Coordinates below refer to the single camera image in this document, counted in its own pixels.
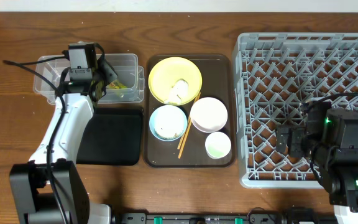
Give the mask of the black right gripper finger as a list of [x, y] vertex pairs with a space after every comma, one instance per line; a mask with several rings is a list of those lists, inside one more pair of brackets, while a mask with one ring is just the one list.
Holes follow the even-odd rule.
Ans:
[[276, 150], [278, 152], [285, 152], [288, 138], [290, 136], [290, 126], [279, 125], [276, 127]]
[[295, 127], [290, 129], [288, 137], [288, 154], [290, 157], [303, 157], [302, 140], [305, 135], [305, 129], [302, 127]]

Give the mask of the green snack wrapper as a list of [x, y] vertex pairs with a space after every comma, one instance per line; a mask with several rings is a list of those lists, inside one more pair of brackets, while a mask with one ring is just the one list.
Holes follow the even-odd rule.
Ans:
[[108, 86], [108, 89], [112, 89], [112, 90], [118, 90], [118, 89], [125, 89], [127, 88], [126, 85], [124, 85], [123, 83], [121, 83], [118, 79], [114, 80], [113, 82], [111, 82]]

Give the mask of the white green cup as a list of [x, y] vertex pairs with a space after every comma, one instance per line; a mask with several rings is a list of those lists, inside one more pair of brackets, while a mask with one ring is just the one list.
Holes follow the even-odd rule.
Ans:
[[206, 138], [205, 149], [212, 159], [221, 159], [231, 151], [231, 140], [222, 132], [213, 132]]

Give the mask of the pink bowl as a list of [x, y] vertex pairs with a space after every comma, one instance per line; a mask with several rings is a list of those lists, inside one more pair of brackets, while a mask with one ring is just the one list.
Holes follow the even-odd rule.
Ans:
[[190, 110], [192, 125], [204, 133], [213, 133], [222, 129], [228, 120], [224, 103], [217, 98], [199, 99]]

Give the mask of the white tissue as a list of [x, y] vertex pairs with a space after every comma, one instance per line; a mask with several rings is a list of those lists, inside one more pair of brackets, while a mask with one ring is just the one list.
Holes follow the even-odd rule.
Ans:
[[165, 104], [179, 105], [188, 94], [188, 83], [180, 79], [170, 89]]

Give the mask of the blue bowl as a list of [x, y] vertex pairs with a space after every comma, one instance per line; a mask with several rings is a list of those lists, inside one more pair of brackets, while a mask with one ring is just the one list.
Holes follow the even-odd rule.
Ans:
[[188, 126], [186, 114], [177, 106], [158, 107], [150, 116], [149, 129], [161, 141], [180, 139]]

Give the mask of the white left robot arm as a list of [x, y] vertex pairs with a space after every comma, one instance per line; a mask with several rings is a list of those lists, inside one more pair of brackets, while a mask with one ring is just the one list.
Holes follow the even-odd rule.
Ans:
[[115, 223], [112, 208], [93, 203], [76, 169], [81, 139], [98, 101], [117, 74], [97, 55], [98, 43], [75, 43], [61, 59], [69, 67], [59, 84], [30, 68], [15, 63], [42, 79], [55, 94], [55, 111], [45, 136], [28, 162], [13, 165], [9, 173], [12, 195], [20, 223]]

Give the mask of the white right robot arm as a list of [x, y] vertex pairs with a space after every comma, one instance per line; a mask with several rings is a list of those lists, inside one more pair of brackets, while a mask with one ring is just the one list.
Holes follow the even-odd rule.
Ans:
[[325, 100], [301, 104], [304, 125], [276, 128], [276, 150], [306, 157], [337, 223], [358, 223], [358, 112]]

